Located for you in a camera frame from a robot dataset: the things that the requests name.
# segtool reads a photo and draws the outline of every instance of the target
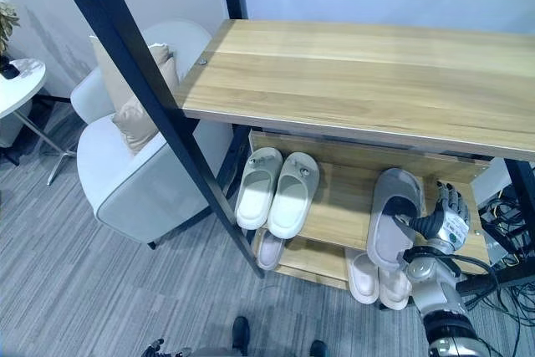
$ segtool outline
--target table top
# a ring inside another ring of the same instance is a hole
[[[229,20],[186,116],[535,161],[535,36]]]
[[[0,75],[0,118],[30,100],[43,87],[46,79],[46,68],[39,60],[19,59],[11,64],[20,74],[14,79],[5,79]]]

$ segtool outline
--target slipper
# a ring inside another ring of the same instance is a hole
[[[379,272],[366,252],[345,248],[345,262],[348,268],[349,291],[363,304],[372,304],[379,297]]]
[[[269,231],[265,231],[260,237],[258,245],[257,265],[266,271],[275,269],[283,255],[285,242],[282,238],[275,237]]]
[[[294,152],[287,158],[267,217],[267,227],[272,234],[292,238],[299,233],[318,183],[318,164],[311,156]]]
[[[375,183],[366,244],[369,259],[379,268],[400,269],[400,253],[412,247],[415,232],[398,226],[394,215],[420,217],[422,204],[421,184],[408,171],[394,168],[381,173]]]
[[[404,309],[412,286],[403,271],[389,272],[379,268],[379,299],[389,309]]]
[[[255,150],[243,169],[236,202],[237,224],[256,230],[266,222],[283,156],[275,148]]]

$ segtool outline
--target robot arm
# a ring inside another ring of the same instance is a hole
[[[400,225],[419,232],[424,247],[407,250],[405,269],[412,283],[412,298],[420,311],[431,357],[489,357],[467,318],[467,309],[456,291],[460,269],[447,255],[462,247],[470,230],[470,212],[456,189],[442,183],[435,211],[428,217],[410,219],[396,215]]]

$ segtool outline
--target floor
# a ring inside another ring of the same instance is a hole
[[[47,130],[75,145],[82,128],[56,104]],[[21,165],[0,162],[0,355],[140,356],[164,337],[164,350],[229,344],[234,318],[249,318],[251,355],[305,356],[322,339],[332,356],[425,356],[414,308],[379,311],[348,292],[267,273],[258,279],[212,216],[175,230],[155,250],[99,225],[67,161],[54,164],[37,144]],[[512,354],[514,320],[478,307],[481,337]],[[518,356],[535,355],[522,328]]]

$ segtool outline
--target white round table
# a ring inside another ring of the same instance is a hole
[[[30,100],[43,87],[46,80],[44,63],[36,59],[19,59],[11,62],[20,74],[14,79],[5,79],[0,75],[0,119],[13,113],[34,133],[39,135],[59,152],[59,159],[48,177],[47,185],[56,177],[61,162],[65,157],[75,157],[76,153],[64,150],[43,133],[28,117],[18,111],[22,105]]]

